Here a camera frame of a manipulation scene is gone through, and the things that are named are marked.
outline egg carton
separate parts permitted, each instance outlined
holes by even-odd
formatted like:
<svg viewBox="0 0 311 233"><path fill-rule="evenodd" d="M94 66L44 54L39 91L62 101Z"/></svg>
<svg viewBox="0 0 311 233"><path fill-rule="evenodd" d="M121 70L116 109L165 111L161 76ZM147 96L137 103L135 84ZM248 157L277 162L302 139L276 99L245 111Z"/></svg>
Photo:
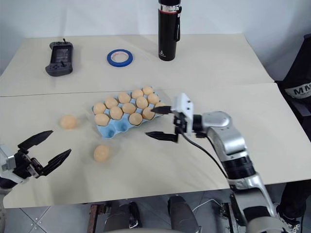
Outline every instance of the egg carton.
<svg viewBox="0 0 311 233"><path fill-rule="evenodd" d="M132 97L132 92L129 91L129 92L126 92L130 97ZM131 101L130 103L134 104L135 107L136 107L136 113L139 113L142 115L142 111L143 109L141 108L137 108L136 106L136 99L134 98L131 98ZM122 109L122 106L123 106L123 103L119 103L118 104L118 107L120 107ZM148 104L148 107L150 107L151 109L153 109L155 106L155 104L151 104L149 103ZM146 119L142 119L142 122L139 124L139 125L132 125L130 122L129 122L129 117L130 117L130 114L127 114L127 113L123 113L123 116L120 120L115 120L115 119L112 119L111 116L110 116L110 109L107 109L104 111L104 113L106 115L109 116L110 120L109 120L109 123L107 126L100 126L100 125L96 125L97 126L97 129L98 131L101 133L103 139L110 139L110 138L113 138L115 135L119 134L119 133L123 133L123 132L126 132L128 131L130 128L132 127L139 127L142 123L146 122L146 121L152 121L154 118L156 117L159 117L161 115L159 114L155 114L155 116L151 119L151 120L146 120Z"/></svg>

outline brown egg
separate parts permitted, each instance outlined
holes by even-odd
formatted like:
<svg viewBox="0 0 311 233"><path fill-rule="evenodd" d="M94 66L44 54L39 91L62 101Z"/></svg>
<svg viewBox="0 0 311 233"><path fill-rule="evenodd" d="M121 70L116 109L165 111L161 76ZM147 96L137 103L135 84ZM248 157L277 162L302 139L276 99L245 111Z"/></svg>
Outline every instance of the brown egg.
<svg viewBox="0 0 311 233"><path fill-rule="evenodd" d="M105 105L107 108L111 109L112 107L118 105L118 101L113 97L108 97L105 99Z"/></svg>
<svg viewBox="0 0 311 233"><path fill-rule="evenodd" d="M132 98L133 99L137 99L138 97L141 97L143 95L144 95L144 93L142 90L135 90L132 92Z"/></svg>
<svg viewBox="0 0 311 233"><path fill-rule="evenodd" d="M142 122L142 116L139 113L133 113L130 115L129 121L132 125L139 125Z"/></svg>
<svg viewBox="0 0 311 233"><path fill-rule="evenodd" d="M148 95L148 102L152 104L156 104L160 101L159 96L157 96L155 93L151 93Z"/></svg>
<svg viewBox="0 0 311 233"><path fill-rule="evenodd" d="M71 130L76 127L77 120L74 116L66 115L66 116L63 116L63 118L61 119L60 125L62 128L66 130Z"/></svg>
<svg viewBox="0 0 311 233"><path fill-rule="evenodd" d="M119 93L118 99L120 103L128 103L129 101L131 101L131 97L126 92Z"/></svg>
<svg viewBox="0 0 311 233"><path fill-rule="evenodd" d="M94 150L94 159L96 162L105 162L109 158L109 147L100 145Z"/></svg>
<svg viewBox="0 0 311 233"><path fill-rule="evenodd" d="M150 111L151 108L145 108L142 111L142 117L146 120L152 120L152 118L154 118L155 113Z"/></svg>
<svg viewBox="0 0 311 233"><path fill-rule="evenodd" d="M144 109L146 107L148 107L148 101L146 100L145 97L138 97L136 100L136 106L137 108L141 108Z"/></svg>
<svg viewBox="0 0 311 233"><path fill-rule="evenodd" d="M106 114L96 114L95 115L95 123L100 126L107 126L110 118Z"/></svg>
<svg viewBox="0 0 311 233"><path fill-rule="evenodd" d="M104 113L106 106L103 103L96 103L93 107L94 114Z"/></svg>
<svg viewBox="0 0 311 233"><path fill-rule="evenodd" d="M143 91L143 93L144 93L145 95L149 95L149 94L151 94L151 93L154 92L153 89L152 89L150 86L145 86L145 87L142 89L142 91Z"/></svg>
<svg viewBox="0 0 311 233"><path fill-rule="evenodd" d="M156 108L156 107L163 107L163 106L166 106L166 104L163 103L163 102L159 102L159 103L156 103L156 104L155 104L155 108Z"/></svg>
<svg viewBox="0 0 311 233"><path fill-rule="evenodd" d="M127 114L132 114L136 111L136 107L134 104L132 103L125 103L123 106L122 106L122 111L124 113L127 113Z"/></svg>
<svg viewBox="0 0 311 233"><path fill-rule="evenodd" d="M114 106L110 109L110 116L112 119L121 120L123 116L123 111L118 106Z"/></svg>

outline table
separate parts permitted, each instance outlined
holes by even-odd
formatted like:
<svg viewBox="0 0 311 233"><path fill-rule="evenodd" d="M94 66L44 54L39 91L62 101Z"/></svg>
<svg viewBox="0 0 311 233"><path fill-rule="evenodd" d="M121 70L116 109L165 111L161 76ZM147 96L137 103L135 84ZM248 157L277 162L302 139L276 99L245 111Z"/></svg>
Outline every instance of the table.
<svg viewBox="0 0 311 233"><path fill-rule="evenodd" d="M30 155L45 165L69 148L72 153L48 177L18 185L6 196L6 208L228 188L211 159L183 138L175 144L144 134L172 133L173 116L101 139L91 106L116 91L146 84L167 104L185 92L195 113L229 113L265 184L311 178L311 158L305 156L311 144L242 35L183 35L172 62L157 58L156 36L68 37L74 71L50 77L44 67L51 56L48 44L55 40L60 38L27 39L0 77L0 142L16 151L29 136L52 129ZM134 62L123 68L108 65L106 54L117 48L130 50ZM59 126L65 114L78 118L77 129ZM192 139L212 151L207 140ZM104 164L92 158L100 144L111 147Z"/></svg>
<svg viewBox="0 0 311 233"><path fill-rule="evenodd" d="M182 35L176 58L157 56L157 36L66 37L73 44L73 72L51 77L52 41L26 39L0 78L0 96L154 89L206 88L273 83L242 34ZM131 65L116 68L106 56L114 49L133 53Z"/></svg>
<svg viewBox="0 0 311 233"><path fill-rule="evenodd" d="M245 137L250 157L265 184L310 179L311 144L274 83L159 92L168 104L180 92L194 102L196 113L223 110ZM179 144L145 136L149 131L173 132L173 116L158 117L138 128L101 140L90 106L113 92L55 94L0 98L1 143L12 150L22 140L43 130L54 133L31 156L42 164L72 148L69 158L48 177L18 185L6 198L6 207L70 204L134 198L168 193L228 188L210 158L180 138ZM77 116L80 126L63 130L59 119ZM206 139L193 139L208 151ZM112 148L104 164L93 160L94 149Z"/></svg>

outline black controller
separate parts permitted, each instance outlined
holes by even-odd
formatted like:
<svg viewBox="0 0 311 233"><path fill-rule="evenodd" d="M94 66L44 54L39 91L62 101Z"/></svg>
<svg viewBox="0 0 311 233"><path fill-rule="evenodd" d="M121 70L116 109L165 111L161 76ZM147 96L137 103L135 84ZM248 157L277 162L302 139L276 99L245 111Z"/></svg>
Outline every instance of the black controller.
<svg viewBox="0 0 311 233"><path fill-rule="evenodd" d="M51 76L62 76L72 72L72 43L65 39L62 42L50 43L52 49L50 64L45 67L47 73Z"/></svg>

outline blue tape roll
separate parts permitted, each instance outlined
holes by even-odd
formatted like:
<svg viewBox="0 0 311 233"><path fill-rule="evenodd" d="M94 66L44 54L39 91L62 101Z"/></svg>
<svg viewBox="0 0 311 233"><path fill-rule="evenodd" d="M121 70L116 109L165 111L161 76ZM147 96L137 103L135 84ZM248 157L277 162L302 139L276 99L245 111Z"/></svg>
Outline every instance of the blue tape roll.
<svg viewBox="0 0 311 233"><path fill-rule="evenodd" d="M112 57L118 53L123 53L123 54L127 54L128 58L126 61L124 62L115 62L112 60ZM133 55L131 54L130 51L127 50L113 50L111 51L108 55L107 55L107 61L110 65L114 66L114 67L125 67L129 64L132 63L133 61Z"/></svg>

